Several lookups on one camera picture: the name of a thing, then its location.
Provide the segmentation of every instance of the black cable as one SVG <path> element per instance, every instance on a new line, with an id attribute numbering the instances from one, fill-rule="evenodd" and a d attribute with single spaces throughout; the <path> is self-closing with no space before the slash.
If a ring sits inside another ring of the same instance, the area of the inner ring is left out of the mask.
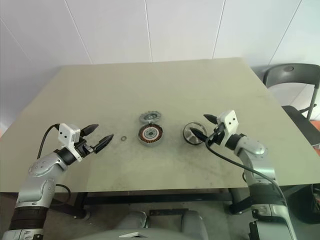
<path id="1" fill-rule="evenodd" d="M 40 144 L 40 147 L 39 147 L 39 152 L 38 152 L 38 155 L 36 157 L 36 159 L 39 159 L 40 156 L 41 156 L 41 152 L 42 152 L 42 148 L 44 147 L 44 144 L 45 144 L 45 141 L 46 141 L 46 138 L 47 138 L 47 135 L 48 133 L 51 131 L 51 129 L 53 128 L 56 128 L 57 130 L 59 130 L 59 123 L 56 123 L 56 124 L 53 124 L 51 125 L 47 130 L 46 132 L 44 133 L 43 135 L 43 138 L 42 138 L 42 141 L 41 141 L 41 144 Z M 62 206 L 64 204 L 66 204 L 67 202 L 69 202 L 70 198 L 71 198 L 71 190 L 70 188 L 68 188 L 66 185 L 63 185 L 63 184 L 56 184 L 55 185 L 56 187 L 62 187 L 64 189 L 66 189 L 66 191 L 68 192 L 68 198 L 66 199 L 66 201 L 64 202 L 61 202 L 61 203 L 56 203 L 56 204 L 51 204 L 52 206 Z"/>
<path id="2" fill-rule="evenodd" d="M 67 202 L 69 202 L 70 198 L 71 198 L 71 191 L 70 191 L 70 188 L 68 188 L 66 185 L 63 185 L 63 184 L 56 184 L 55 186 L 57 187 L 62 187 L 64 188 L 65 190 L 67 190 L 68 192 L 68 198 L 63 201 L 63 202 L 60 202 L 60 203 L 51 203 L 51 206 L 62 206 L 62 205 L 65 205 Z"/>
<path id="3" fill-rule="evenodd" d="M 217 134 L 217 133 L 214 132 L 213 134 L 211 134 L 209 137 L 206 138 L 206 140 L 205 140 L 205 146 L 206 146 L 206 148 L 207 148 L 211 153 L 213 153 L 214 155 L 218 156 L 219 158 L 221 158 L 221 159 L 223 159 L 223 160 L 225 160 L 225 161 L 227 161 L 227 162 L 229 162 L 229 163 L 231 163 L 231 164 L 233 164 L 233 165 L 236 165 L 236 166 L 238 166 L 238 167 L 240 167 L 240 168 L 242 168 L 242 169 L 244 169 L 244 170 L 247 170 L 247 171 L 249 171 L 249 172 L 251 172 L 251 173 L 253 173 L 253 174 L 257 174 L 258 176 L 260 176 L 260 177 L 268 180 L 269 182 L 271 182 L 271 183 L 273 184 L 273 186 L 278 190 L 278 192 L 280 193 L 280 195 L 282 196 L 282 198 L 283 198 L 283 203 L 284 203 L 284 205 L 287 207 L 286 197 L 285 197 L 284 193 L 281 191 L 281 188 L 279 187 L 279 185 L 278 185 L 273 179 L 271 179 L 270 177 L 262 174 L 262 173 L 259 172 L 259 171 L 256 171 L 256 170 L 254 170 L 254 169 L 252 169 L 252 168 L 250 168 L 250 167 L 247 167 L 247 166 L 242 165 L 242 164 L 240 164 L 240 163 L 238 163 L 238 162 L 236 162 L 236 161 L 233 161 L 233 160 L 231 160 L 231 159 L 229 159 L 229 158 L 227 158 L 227 157 L 225 157 L 225 156 L 223 156 L 223 155 L 221 155 L 221 154 L 219 154 L 219 153 L 217 153 L 216 151 L 214 151 L 214 150 L 211 149 L 211 147 L 210 147 L 210 145 L 209 145 L 209 141 L 210 141 L 210 139 L 213 138 L 216 134 Z"/>
<path id="4" fill-rule="evenodd" d="M 243 181 L 245 181 L 247 183 L 247 180 L 245 178 L 245 172 L 242 173 L 242 179 L 243 179 Z"/>
<path id="5" fill-rule="evenodd" d="M 45 144 L 46 137 L 47 137 L 48 133 L 50 132 L 50 130 L 51 130 L 52 128 L 59 129 L 59 123 L 51 125 L 51 126 L 47 129 L 47 131 L 44 133 L 43 138 L 42 138 L 42 141 L 41 141 L 41 144 L 40 144 L 38 156 L 36 157 L 36 159 L 39 159 L 39 158 L 40 158 L 41 152 L 42 152 L 42 148 L 44 147 L 44 144 Z"/>

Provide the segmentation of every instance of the floor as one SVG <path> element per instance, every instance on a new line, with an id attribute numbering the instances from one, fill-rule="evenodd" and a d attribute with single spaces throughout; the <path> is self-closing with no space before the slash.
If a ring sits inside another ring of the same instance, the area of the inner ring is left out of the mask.
<path id="1" fill-rule="evenodd" d="M 0 199 L 0 235 L 8 229 L 15 206 L 11 197 L 1 196 Z M 248 240 L 249 222 L 253 220 L 251 212 L 240 215 L 229 215 L 224 211 L 223 202 L 166 202 L 166 203 L 135 203 L 108 204 L 89 206 L 91 212 L 88 220 L 73 219 L 73 217 L 50 210 L 44 225 L 45 240 L 70 240 L 85 235 L 112 229 L 129 211 L 145 211 L 155 209 L 196 210 L 203 217 L 210 240 Z M 320 224 L 305 224 L 292 216 L 296 234 L 299 240 L 320 239 Z M 151 228 L 180 230 L 181 216 L 151 216 Z"/>

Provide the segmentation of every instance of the metal gear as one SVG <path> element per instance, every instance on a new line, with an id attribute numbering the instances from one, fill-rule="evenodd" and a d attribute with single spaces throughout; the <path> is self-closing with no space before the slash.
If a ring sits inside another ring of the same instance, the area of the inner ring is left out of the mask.
<path id="1" fill-rule="evenodd" d="M 140 115 L 140 121 L 144 124 L 157 122 L 161 118 L 161 113 L 158 111 L 147 111 Z"/>

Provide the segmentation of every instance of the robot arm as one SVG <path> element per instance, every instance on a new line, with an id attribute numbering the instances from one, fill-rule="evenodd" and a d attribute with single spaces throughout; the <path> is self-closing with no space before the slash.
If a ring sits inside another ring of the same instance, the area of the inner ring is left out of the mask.
<path id="1" fill-rule="evenodd" d="M 239 123 L 234 110 L 226 111 L 218 117 L 209 114 L 204 116 L 217 125 L 213 134 L 207 137 L 192 128 L 193 134 L 206 142 L 207 148 L 212 153 L 244 168 L 252 198 L 252 216 L 257 219 L 249 225 L 250 240 L 297 240 L 286 199 L 276 182 L 275 170 L 268 160 L 268 150 L 260 142 L 243 134 L 236 134 Z M 232 150 L 243 165 L 213 151 L 210 148 L 213 143 Z"/>
<path id="2" fill-rule="evenodd" d="M 28 171 L 16 202 L 9 230 L 3 240 L 41 240 L 47 211 L 55 194 L 56 180 L 75 161 L 82 161 L 91 153 L 98 153 L 112 140 L 113 134 L 104 137 L 96 146 L 87 145 L 83 138 L 92 133 L 97 124 L 80 130 L 74 125 L 61 123 L 58 139 L 62 149 L 39 158 Z"/>

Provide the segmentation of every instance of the copper winding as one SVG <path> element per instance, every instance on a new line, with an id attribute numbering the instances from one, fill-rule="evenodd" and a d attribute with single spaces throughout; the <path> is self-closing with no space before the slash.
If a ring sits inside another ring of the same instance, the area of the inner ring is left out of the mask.
<path id="1" fill-rule="evenodd" d="M 144 138 L 143 132 L 144 132 L 145 129 L 148 129 L 148 128 L 156 128 L 156 129 L 159 131 L 159 134 L 158 134 L 158 136 L 156 137 L 156 139 L 148 140 L 148 139 Z M 154 143 L 154 142 L 158 141 L 158 140 L 161 138 L 162 134 L 163 134 L 162 128 L 161 128 L 159 125 L 153 124 L 153 123 L 150 123 L 150 124 L 148 124 L 148 125 L 145 125 L 145 126 L 143 126 L 142 128 L 140 128 L 140 130 L 139 130 L 139 138 L 140 138 L 142 141 L 144 141 L 144 142 L 146 142 L 146 143 L 148 143 L 148 144 L 151 144 L 151 143 Z"/>

